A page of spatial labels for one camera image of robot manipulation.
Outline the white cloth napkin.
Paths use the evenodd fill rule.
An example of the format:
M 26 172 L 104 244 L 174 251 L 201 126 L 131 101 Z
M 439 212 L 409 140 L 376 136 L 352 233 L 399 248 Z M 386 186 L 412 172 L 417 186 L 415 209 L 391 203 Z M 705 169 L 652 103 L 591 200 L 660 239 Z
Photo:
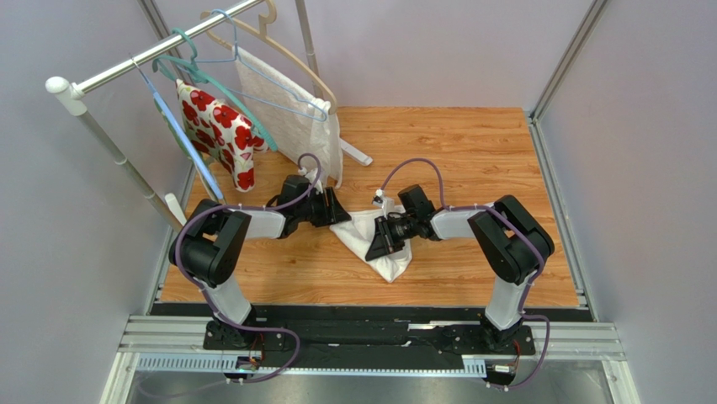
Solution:
M 367 260 L 366 253 L 374 239 L 374 219 L 382 216 L 383 211 L 363 210 L 350 212 L 351 220 L 330 225 L 333 234 L 363 263 L 371 267 L 386 282 L 392 283 L 405 273 L 412 261 L 411 243 L 403 249 L 385 257 Z

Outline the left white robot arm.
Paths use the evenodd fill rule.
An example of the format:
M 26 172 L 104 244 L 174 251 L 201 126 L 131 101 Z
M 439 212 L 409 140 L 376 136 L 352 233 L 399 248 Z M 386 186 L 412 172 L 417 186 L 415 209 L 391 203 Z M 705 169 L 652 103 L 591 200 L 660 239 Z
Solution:
M 253 316 L 252 304 L 234 278 L 245 241 L 285 239 L 303 222 L 326 227 L 350 220 L 334 189 L 324 188 L 315 173 L 293 174 L 267 206 L 202 200 L 173 241 L 168 258 L 199 287 L 219 322 L 254 331 L 247 322 Z

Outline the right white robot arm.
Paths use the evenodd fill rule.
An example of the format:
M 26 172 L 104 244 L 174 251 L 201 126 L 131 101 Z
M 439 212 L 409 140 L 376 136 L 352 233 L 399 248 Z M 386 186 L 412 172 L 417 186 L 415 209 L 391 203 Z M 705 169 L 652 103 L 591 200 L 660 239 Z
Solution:
M 512 195 L 468 210 L 436 208 L 417 184 L 403 189 L 398 198 L 401 213 L 375 219 L 366 260 L 398 253 L 413 237 L 476 240 L 496 275 L 479 336 L 492 350 L 510 344 L 523 322 L 528 287 L 555 251 L 547 231 Z

